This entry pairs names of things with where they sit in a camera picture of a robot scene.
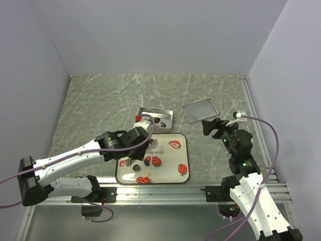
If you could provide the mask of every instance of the metal frame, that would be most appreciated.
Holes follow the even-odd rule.
[[[110,205],[213,205],[234,204],[234,202],[206,202],[205,186],[221,186],[213,183],[167,184],[167,185],[131,185],[101,184],[101,187],[116,187],[115,203]],[[275,203],[291,203],[286,184],[266,184]],[[71,203],[71,197],[48,198],[38,205],[81,205]]]
[[[257,117],[251,94],[246,82],[246,76],[241,75],[245,97],[250,109],[251,116]],[[263,154],[266,168],[269,169],[271,159],[263,137],[260,124],[253,121],[257,133],[259,145]],[[102,187],[117,187],[117,198],[115,203],[108,205],[213,205],[215,202],[206,202],[205,193],[201,189],[205,186],[220,186],[220,183],[186,183],[179,185],[130,185],[123,186],[117,183],[101,184]],[[284,204],[289,219],[289,223],[294,228],[299,228],[299,224],[294,212],[291,197],[285,183],[279,183],[275,172],[270,176],[270,181],[266,184],[275,203]],[[69,197],[53,197],[40,203],[39,205],[86,205],[81,203],[71,203]],[[234,204],[234,202],[220,202],[219,204]],[[22,219],[16,241],[23,241],[27,236],[29,225],[35,207],[27,207]]]

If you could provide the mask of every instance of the table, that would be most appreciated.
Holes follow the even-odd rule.
[[[188,142],[189,182],[221,182],[230,176],[229,155],[219,140],[203,136],[200,122],[190,124],[182,106],[206,98],[213,100],[221,119],[233,112],[250,115],[239,75],[213,74],[98,74],[73,75],[58,121],[49,156],[79,147],[105,131],[129,130],[138,109],[163,108],[174,112],[172,132]],[[240,126],[253,135],[252,155],[263,174],[263,160],[253,122]],[[85,167],[68,177],[93,175],[100,182],[115,182],[116,161]]]

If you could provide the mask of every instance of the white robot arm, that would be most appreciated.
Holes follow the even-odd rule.
[[[217,129],[212,137],[222,140],[231,157],[229,165],[234,175],[223,178],[222,196],[234,200],[246,217],[253,209],[248,222],[257,240],[301,241],[300,231],[292,229],[263,182],[262,173],[251,155],[252,135],[238,129],[238,123],[246,121],[246,113],[238,111],[233,113],[233,116],[236,120],[231,122],[220,118],[212,122],[202,121],[203,134],[208,136],[212,130]]]
[[[150,139],[141,147],[127,151],[101,152],[100,150],[130,149],[148,138],[150,127],[151,121],[141,119],[129,132],[105,132],[87,144],[55,157],[35,161],[31,157],[23,158],[20,161],[19,172],[37,168],[34,172],[18,177],[23,205],[35,205],[48,197],[56,196],[77,196],[94,201],[100,193],[96,177],[64,178],[62,176],[79,168],[123,157],[143,160],[150,144],[155,147],[154,144],[157,143],[155,140]]]

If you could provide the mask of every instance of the strawberry print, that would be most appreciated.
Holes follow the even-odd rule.
[[[173,147],[174,149],[179,149],[182,147],[181,143],[179,141],[170,141],[169,145]]]
[[[148,184],[148,183],[152,183],[151,179],[148,177],[137,177],[136,178],[136,182],[138,184]]]
[[[187,174],[187,166],[184,164],[179,164],[178,167],[179,173],[181,174],[181,177],[184,177]]]
[[[144,161],[150,162],[151,161],[151,157],[145,157]]]
[[[120,161],[120,162],[119,162],[119,165],[120,165],[121,167],[126,166],[126,160]]]
[[[156,156],[152,157],[151,163],[152,163],[152,165],[153,165],[154,167],[156,167],[156,168],[162,166],[162,161],[160,160],[159,157],[156,157]]]

